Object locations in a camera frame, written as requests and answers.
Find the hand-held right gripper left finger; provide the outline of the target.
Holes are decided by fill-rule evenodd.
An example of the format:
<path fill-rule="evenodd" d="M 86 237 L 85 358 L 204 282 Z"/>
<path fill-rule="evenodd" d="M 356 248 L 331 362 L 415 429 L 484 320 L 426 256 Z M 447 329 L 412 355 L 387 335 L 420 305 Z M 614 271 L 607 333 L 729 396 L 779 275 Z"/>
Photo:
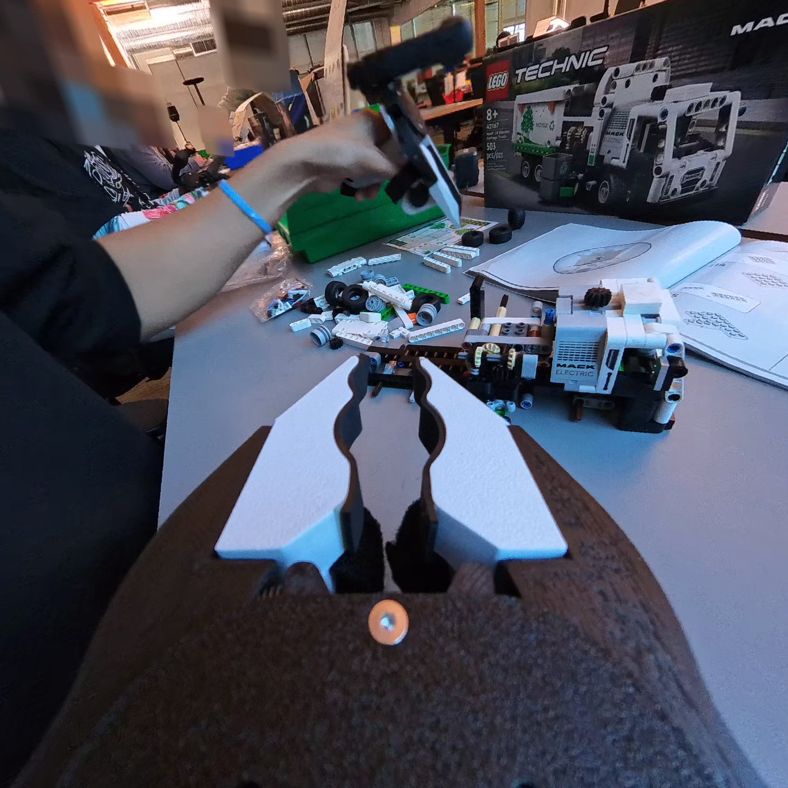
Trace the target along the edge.
<path fill-rule="evenodd" d="M 273 423 L 214 547 L 222 559 L 332 566 L 360 546 L 363 502 L 350 447 L 362 430 L 371 359 L 350 358 Z"/>

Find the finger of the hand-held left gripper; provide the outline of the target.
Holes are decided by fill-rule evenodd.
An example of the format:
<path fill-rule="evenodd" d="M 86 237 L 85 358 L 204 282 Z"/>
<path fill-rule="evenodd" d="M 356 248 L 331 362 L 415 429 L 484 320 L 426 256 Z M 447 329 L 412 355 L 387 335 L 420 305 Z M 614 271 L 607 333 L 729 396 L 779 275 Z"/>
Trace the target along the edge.
<path fill-rule="evenodd" d="M 451 146 L 444 143 L 438 144 L 438 162 L 440 163 L 438 175 L 438 206 L 451 224 L 461 224 L 460 213 L 462 197 L 456 186 L 448 163 Z"/>
<path fill-rule="evenodd" d="M 433 182 L 431 182 L 428 186 L 428 193 L 433 202 L 435 202 L 435 204 L 438 206 L 438 175 L 440 174 L 438 149 L 431 140 L 423 140 L 421 142 L 421 153 L 423 154 L 423 158 L 430 168 L 431 177 L 433 179 Z"/>

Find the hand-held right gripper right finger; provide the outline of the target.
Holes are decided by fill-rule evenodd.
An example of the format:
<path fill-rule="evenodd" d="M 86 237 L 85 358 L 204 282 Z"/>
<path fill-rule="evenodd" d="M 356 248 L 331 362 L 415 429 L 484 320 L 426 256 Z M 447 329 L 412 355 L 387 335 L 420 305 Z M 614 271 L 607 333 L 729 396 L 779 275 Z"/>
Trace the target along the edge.
<path fill-rule="evenodd" d="M 510 559 L 557 559 L 567 544 L 507 422 L 426 359 L 413 364 L 420 408 L 420 527 L 425 559 L 458 570 Z"/>

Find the partly built lego truck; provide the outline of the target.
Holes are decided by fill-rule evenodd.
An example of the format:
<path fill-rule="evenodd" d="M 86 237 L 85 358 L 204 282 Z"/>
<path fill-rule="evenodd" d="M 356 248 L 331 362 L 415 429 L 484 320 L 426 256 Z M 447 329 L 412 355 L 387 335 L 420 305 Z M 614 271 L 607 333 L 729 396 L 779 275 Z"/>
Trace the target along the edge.
<path fill-rule="evenodd" d="M 672 429 L 684 396 L 682 320 L 654 279 L 603 279 L 586 290 L 562 288 L 553 307 L 534 301 L 526 317 L 508 312 L 502 297 L 486 313 L 484 280 L 468 294 L 470 323 L 461 346 L 438 339 L 462 321 L 409 331 L 398 348 L 375 351 L 368 384 L 413 391 L 418 360 L 429 360 L 498 415 L 509 419 L 537 396 L 563 396 L 572 421 L 586 410 L 607 411 L 623 431 Z"/>

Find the pile of lego pieces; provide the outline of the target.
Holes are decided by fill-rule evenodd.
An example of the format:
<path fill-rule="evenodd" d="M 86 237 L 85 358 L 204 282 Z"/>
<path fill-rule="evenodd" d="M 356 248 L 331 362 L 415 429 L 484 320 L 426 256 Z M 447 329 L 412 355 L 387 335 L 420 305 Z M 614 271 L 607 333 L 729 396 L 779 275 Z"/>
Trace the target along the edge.
<path fill-rule="evenodd" d="M 364 349 L 373 345 L 426 346 L 467 331 L 467 321 L 451 315 L 450 303 L 443 304 L 432 296 L 414 297 L 402 284 L 389 284 L 381 278 L 358 284 L 330 282 L 324 295 L 305 302 L 308 311 L 297 319 L 310 318 L 312 327 L 295 333 L 310 335 L 316 325 L 325 324 L 344 344 Z M 416 323 L 415 313 L 425 302 L 439 304 L 440 311 L 432 325 L 422 327 Z"/>

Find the small clear bag of pins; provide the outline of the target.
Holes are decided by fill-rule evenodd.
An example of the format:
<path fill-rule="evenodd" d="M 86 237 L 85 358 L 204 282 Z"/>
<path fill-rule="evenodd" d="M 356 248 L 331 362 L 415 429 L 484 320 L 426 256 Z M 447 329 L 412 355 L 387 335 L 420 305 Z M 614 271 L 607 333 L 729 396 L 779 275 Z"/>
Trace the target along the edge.
<path fill-rule="evenodd" d="M 265 322 L 298 308 L 311 297 L 312 284 L 299 278 L 285 278 L 275 283 L 251 305 L 251 312 Z"/>

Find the large clear plastic bag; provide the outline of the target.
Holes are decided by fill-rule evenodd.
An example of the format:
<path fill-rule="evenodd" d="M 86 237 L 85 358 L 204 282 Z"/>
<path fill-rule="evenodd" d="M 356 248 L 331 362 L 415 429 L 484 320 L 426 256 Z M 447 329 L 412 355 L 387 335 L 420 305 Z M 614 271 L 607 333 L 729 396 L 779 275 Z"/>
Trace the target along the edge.
<path fill-rule="evenodd" d="M 268 241 L 262 241 L 235 271 L 222 292 L 280 281 L 291 269 L 291 248 L 284 238 L 275 232 Z"/>

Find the person's left forearm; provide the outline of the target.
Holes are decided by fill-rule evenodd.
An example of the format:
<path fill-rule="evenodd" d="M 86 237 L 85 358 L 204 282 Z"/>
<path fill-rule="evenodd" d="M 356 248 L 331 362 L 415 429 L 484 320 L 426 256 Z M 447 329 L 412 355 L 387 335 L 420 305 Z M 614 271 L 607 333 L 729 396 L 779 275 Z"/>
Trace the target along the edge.
<path fill-rule="evenodd" d="M 262 241 L 262 229 L 221 189 L 180 211 L 104 236 L 147 340 L 209 302 Z"/>

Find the lego set box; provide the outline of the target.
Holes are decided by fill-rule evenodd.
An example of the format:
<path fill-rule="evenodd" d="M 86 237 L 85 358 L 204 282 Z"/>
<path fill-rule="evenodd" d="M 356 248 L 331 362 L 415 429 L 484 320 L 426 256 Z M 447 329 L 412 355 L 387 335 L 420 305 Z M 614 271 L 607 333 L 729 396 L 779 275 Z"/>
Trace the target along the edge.
<path fill-rule="evenodd" d="M 662 2 L 483 69 L 488 207 L 740 225 L 786 181 L 786 2 Z"/>

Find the person's left hand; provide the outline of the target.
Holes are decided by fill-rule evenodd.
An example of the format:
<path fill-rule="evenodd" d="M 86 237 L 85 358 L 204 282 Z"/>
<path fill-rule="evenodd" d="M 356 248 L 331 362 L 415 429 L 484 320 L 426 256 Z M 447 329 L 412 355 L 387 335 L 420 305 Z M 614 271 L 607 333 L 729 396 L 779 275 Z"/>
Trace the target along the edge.
<path fill-rule="evenodd" d="M 389 138 L 380 114 L 362 110 L 277 143 L 229 181 L 273 222 L 305 194 L 331 192 L 346 180 L 366 182 L 369 192 L 394 177 L 399 163 L 382 150 Z"/>

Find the green and white sticker sheet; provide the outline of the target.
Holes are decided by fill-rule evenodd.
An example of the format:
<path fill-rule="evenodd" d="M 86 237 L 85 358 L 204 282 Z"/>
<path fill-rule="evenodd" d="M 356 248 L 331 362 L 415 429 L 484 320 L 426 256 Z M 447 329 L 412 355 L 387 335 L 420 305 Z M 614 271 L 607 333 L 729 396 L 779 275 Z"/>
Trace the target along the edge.
<path fill-rule="evenodd" d="M 407 251 L 424 257 L 443 247 L 459 245 L 462 234 L 467 231 L 486 232 L 496 224 L 496 221 L 462 218 L 461 224 L 455 227 L 447 218 L 441 218 L 424 224 L 405 235 L 386 241 L 385 245 L 400 252 Z"/>

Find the wooden background table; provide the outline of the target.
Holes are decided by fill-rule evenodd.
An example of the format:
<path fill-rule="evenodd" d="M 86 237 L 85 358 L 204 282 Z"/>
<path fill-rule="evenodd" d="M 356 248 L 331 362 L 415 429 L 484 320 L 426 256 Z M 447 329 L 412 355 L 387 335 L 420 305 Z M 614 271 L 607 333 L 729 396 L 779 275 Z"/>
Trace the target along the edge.
<path fill-rule="evenodd" d="M 444 104 L 421 108 L 422 121 L 429 127 L 440 128 L 444 143 L 453 145 L 462 121 L 472 118 L 476 108 L 481 107 L 484 99 L 470 99 L 459 103 Z"/>

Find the green plastic bin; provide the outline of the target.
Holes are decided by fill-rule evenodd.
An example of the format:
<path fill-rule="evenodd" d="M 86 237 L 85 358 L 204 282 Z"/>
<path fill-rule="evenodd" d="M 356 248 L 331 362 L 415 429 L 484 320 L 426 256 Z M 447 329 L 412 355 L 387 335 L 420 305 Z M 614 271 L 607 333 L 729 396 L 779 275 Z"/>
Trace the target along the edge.
<path fill-rule="evenodd" d="M 292 251 L 314 263 L 340 252 L 419 224 L 444 218 L 438 206 L 416 214 L 405 213 L 385 193 L 384 182 L 375 199 L 357 202 L 339 190 L 299 198 L 278 222 L 278 230 Z"/>

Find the white instruction booklet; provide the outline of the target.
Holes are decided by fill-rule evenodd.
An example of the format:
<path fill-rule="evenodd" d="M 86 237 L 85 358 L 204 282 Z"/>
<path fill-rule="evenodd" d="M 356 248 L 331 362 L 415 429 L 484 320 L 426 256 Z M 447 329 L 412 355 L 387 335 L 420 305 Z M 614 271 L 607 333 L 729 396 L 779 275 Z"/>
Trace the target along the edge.
<path fill-rule="evenodd" d="M 786 243 L 743 240 L 724 222 L 641 231 L 566 224 L 466 273 L 547 301 L 569 286 L 655 279 L 671 293 L 688 349 L 787 387 Z"/>

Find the blue wristband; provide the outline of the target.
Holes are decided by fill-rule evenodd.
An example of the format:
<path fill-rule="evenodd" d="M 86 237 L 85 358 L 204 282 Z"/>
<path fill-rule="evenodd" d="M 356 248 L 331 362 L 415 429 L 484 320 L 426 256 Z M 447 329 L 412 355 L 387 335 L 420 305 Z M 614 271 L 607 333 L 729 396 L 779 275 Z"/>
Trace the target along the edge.
<path fill-rule="evenodd" d="M 231 186 L 228 180 L 219 181 L 218 189 L 266 237 L 272 233 L 270 224 Z"/>

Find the black floor lamp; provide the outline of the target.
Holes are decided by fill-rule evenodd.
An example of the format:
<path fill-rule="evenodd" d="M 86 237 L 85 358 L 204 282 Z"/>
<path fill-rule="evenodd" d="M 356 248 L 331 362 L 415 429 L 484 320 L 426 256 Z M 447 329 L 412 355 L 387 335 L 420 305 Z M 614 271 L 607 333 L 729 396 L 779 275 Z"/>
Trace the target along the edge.
<path fill-rule="evenodd" d="M 202 150 L 205 148 L 200 126 L 201 113 L 206 106 L 204 95 L 201 89 L 203 82 L 203 76 L 194 76 L 183 81 L 183 85 L 186 87 L 193 104 L 192 109 L 187 108 L 184 114 L 184 129 L 186 131 L 185 138 L 189 143 L 192 144 L 192 147 L 197 150 Z"/>

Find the person's black clothing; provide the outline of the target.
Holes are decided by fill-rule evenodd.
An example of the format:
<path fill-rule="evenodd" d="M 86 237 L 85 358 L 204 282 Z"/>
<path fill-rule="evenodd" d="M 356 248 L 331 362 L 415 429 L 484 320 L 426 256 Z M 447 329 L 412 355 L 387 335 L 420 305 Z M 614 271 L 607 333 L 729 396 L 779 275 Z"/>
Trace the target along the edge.
<path fill-rule="evenodd" d="M 74 368 L 143 348 L 190 276 L 143 227 L 107 252 L 123 175 L 94 147 L 2 128 L 2 786 L 64 702 L 156 521 L 162 450 Z M 153 316 L 141 318 L 135 304 Z"/>

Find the colourful printed cloth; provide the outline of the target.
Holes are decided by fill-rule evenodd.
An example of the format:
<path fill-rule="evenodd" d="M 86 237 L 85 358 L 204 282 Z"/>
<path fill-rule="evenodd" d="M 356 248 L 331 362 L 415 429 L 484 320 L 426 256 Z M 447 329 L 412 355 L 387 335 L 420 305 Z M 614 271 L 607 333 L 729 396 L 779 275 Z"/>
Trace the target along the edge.
<path fill-rule="evenodd" d="M 116 232 L 125 231 L 134 227 L 141 226 L 148 222 L 160 219 L 194 204 L 209 193 L 204 187 L 198 187 L 184 195 L 179 195 L 172 191 L 161 199 L 154 201 L 152 207 L 141 211 L 119 213 L 118 215 L 105 222 L 94 234 L 94 241 L 111 235 Z"/>

